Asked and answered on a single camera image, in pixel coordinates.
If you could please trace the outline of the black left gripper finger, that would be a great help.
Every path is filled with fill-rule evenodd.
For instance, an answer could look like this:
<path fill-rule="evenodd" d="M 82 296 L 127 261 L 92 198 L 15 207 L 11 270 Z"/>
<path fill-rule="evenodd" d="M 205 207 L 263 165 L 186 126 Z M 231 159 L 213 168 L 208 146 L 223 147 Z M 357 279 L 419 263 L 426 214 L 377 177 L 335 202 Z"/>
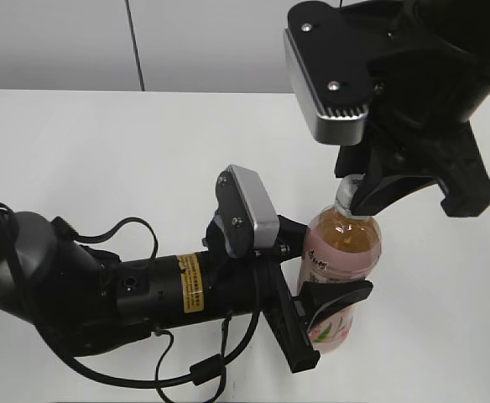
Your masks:
<path fill-rule="evenodd" d="M 302 255 L 308 227 L 282 215 L 278 215 L 279 232 L 275 241 L 275 256 L 279 262 L 295 259 Z"/>
<path fill-rule="evenodd" d="M 368 280 L 346 283 L 315 283 L 306 281 L 299 292 L 301 316 L 307 331 L 345 308 L 366 300 L 373 290 Z"/>

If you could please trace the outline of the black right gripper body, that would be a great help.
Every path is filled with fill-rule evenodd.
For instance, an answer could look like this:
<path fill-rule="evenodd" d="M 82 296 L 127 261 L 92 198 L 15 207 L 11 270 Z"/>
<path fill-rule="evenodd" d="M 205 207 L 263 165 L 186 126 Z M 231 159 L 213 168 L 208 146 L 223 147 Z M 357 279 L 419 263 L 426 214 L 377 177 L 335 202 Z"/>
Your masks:
<path fill-rule="evenodd" d="M 436 178 L 447 216 L 479 216 L 490 206 L 490 178 L 470 118 L 490 92 L 490 57 L 402 50 L 384 65 L 367 140 L 398 140 L 409 148 Z"/>

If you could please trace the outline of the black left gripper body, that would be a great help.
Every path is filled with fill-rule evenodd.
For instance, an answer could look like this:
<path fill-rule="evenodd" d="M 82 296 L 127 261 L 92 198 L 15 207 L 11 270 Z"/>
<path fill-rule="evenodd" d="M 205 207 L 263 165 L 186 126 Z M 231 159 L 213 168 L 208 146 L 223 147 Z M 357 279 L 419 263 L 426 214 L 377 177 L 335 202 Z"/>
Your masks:
<path fill-rule="evenodd" d="M 305 332 L 300 305 L 289 291 L 274 246 L 256 249 L 244 258 L 233 258 L 227 252 L 225 237 L 214 217 L 208 224 L 201 254 L 204 286 L 205 321 L 228 314 L 250 313 L 253 327 L 264 316 L 282 350 L 289 369 L 299 373 L 313 369 L 320 353 Z"/>

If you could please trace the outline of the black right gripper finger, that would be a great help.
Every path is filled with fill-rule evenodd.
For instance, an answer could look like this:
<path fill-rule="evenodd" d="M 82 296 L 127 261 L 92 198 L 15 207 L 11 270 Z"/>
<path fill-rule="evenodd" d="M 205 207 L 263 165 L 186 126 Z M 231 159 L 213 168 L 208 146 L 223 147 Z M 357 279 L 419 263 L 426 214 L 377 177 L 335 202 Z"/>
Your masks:
<path fill-rule="evenodd" d="M 366 144 L 341 146 L 336 158 L 335 177 L 365 175 L 368 171 L 370 154 L 370 147 Z"/>
<path fill-rule="evenodd" d="M 402 198 L 436 184 L 436 178 L 398 140 L 368 139 L 352 146 L 352 174 L 362 181 L 352 197 L 351 212 L 376 216 Z"/>

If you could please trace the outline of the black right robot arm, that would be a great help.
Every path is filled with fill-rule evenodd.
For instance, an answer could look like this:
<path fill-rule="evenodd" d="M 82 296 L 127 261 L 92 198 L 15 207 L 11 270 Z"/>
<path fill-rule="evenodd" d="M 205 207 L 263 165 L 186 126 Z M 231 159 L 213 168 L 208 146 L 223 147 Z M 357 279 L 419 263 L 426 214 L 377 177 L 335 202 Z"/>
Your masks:
<path fill-rule="evenodd" d="M 450 217 L 490 206 L 490 178 L 470 119 L 490 93 L 490 4 L 476 1 L 365 3 L 380 12 L 384 40 L 367 59 L 373 98 L 362 142 L 340 150 L 336 175 L 362 175 L 353 213 L 374 216 L 427 186 Z"/>

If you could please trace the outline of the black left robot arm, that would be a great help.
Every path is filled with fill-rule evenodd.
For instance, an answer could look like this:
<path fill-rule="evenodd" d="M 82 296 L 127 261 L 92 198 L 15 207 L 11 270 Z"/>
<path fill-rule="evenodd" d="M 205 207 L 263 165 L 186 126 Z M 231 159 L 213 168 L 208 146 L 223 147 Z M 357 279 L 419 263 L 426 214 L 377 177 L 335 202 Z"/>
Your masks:
<path fill-rule="evenodd" d="M 296 257 L 305 226 L 279 219 L 269 249 L 227 252 L 219 218 L 204 249 L 123 261 L 99 250 L 64 219 L 14 212 L 0 203 L 0 310 L 35 325 L 59 356 L 78 362 L 176 327 L 247 314 L 264 317 L 289 369 L 313 369 L 320 352 L 308 337 L 321 320 L 365 300 L 367 280 L 306 283 L 293 296 L 281 270 Z"/>

